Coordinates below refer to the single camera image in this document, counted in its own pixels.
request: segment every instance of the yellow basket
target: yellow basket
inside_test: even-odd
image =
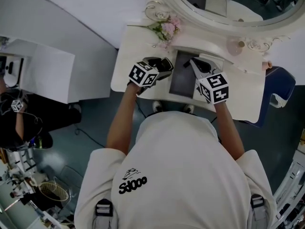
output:
[[[43,182],[39,185],[39,190],[44,196],[54,201],[63,202],[69,198],[67,191],[55,182]]]

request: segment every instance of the black and white cube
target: black and white cube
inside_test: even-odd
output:
[[[229,98],[229,81],[224,72],[196,80],[196,84],[200,87],[201,94],[212,104]]]
[[[147,63],[137,62],[130,74],[129,79],[140,87],[151,86],[157,79],[159,72]]]
[[[13,100],[10,106],[13,109],[13,111],[17,113],[20,112],[20,110],[23,108],[23,104],[19,99]]]

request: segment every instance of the white desk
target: white desk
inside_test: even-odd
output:
[[[255,123],[259,117],[264,93],[265,73],[261,71],[262,56],[254,51],[244,50],[239,56],[232,57],[225,49],[225,41],[225,38],[215,36],[215,34],[202,30],[197,31],[197,29],[186,26],[184,32],[173,45],[177,49],[188,47],[187,50],[192,52],[212,52],[230,60],[224,61],[224,72],[230,81],[230,97],[227,101],[227,106],[233,119],[248,120]],[[157,36],[146,28],[134,26],[126,28],[111,82],[111,88],[114,91],[125,91],[129,81],[128,75],[134,63],[141,61],[144,57],[167,57],[175,64],[177,50],[166,52],[158,47],[152,47],[157,42]],[[244,73],[237,67],[234,67],[232,62],[235,64],[247,62],[248,67],[256,67],[260,71],[257,71],[259,73],[256,74]],[[215,111],[214,106],[207,102],[170,94],[170,85],[171,77],[158,81],[156,86],[147,89],[140,97],[194,104]]]

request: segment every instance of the mirror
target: mirror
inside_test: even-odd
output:
[[[292,13],[299,0],[181,0],[187,7],[206,19],[227,25],[235,21],[270,23]]]

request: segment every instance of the mirror frame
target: mirror frame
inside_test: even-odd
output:
[[[164,13],[169,13],[172,10],[181,18],[202,29],[239,37],[265,38],[287,35],[305,25],[305,0],[299,0],[288,12],[269,20],[258,22],[232,21],[232,24],[229,25],[222,23],[220,15],[207,13],[208,16],[204,17],[198,14],[182,0],[149,0],[145,14],[151,19],[147,13],[148,9],[154,9],[156,15],[160,13],[164,15]]]

